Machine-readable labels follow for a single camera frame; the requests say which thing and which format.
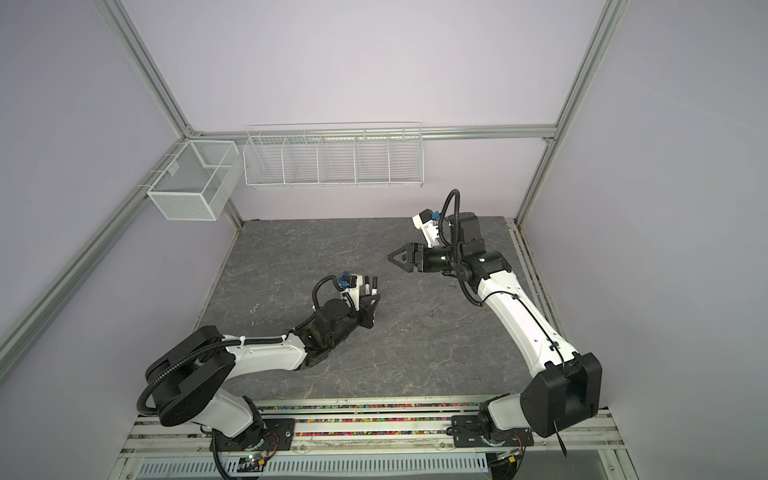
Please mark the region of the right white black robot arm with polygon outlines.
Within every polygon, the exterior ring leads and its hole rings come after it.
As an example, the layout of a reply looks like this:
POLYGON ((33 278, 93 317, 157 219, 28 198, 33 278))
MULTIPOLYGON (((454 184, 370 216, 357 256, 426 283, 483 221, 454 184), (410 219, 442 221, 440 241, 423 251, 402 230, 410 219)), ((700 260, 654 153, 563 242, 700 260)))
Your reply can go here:
POLYGON ((531 380, 517 395, 496 396, 477 417, 481 438, 492 445, 529 428, 546 438, 597 415, 603 368, 580 353, 545 318, 524 291, 508 260, 486 248, 471 212, 445 216, 425 209, 412 223, 424 236, 389 254, 407 272, 439 272, 458 280, 465 297, 488 307, 521 352, 531 380))

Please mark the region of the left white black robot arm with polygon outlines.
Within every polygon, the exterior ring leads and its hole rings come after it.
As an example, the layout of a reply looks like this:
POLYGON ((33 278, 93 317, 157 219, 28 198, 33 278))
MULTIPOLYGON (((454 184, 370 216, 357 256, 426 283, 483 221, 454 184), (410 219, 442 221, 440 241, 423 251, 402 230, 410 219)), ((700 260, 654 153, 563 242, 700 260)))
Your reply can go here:
POLYGON ((215 326, 201 327, 147 368, 136 409, 166 427, 191 422, 216 438, 253 448, 269 428, 254 401, 229 393, 224 383, 251 373, 318 365, 355 329, 374 326, 380 299, 377 293, 354 299, 345 292, 274 337, 226 336, 215 326))

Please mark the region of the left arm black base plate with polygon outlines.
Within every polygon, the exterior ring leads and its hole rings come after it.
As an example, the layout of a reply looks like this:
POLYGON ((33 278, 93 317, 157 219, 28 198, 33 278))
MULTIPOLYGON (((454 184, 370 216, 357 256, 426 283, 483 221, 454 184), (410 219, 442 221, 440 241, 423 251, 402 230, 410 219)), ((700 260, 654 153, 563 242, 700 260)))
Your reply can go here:
POLYGON ((213 431, 209 450, 213 452, 286 451, 291 448, 296 420, 291 417, 262 420, 234 438, 213 431))

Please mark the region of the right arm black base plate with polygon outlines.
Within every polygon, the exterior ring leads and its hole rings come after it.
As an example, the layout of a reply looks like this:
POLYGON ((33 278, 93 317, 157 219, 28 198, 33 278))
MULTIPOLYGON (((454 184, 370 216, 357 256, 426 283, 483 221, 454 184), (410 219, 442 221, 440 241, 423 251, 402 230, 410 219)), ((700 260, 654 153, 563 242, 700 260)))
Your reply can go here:
POLYGON ((446 434, 459 448, 527 448, 534 445, 532 431, 529 428, 502 430, 495 427, 490 418, 483 413, 453 416, 446 434))

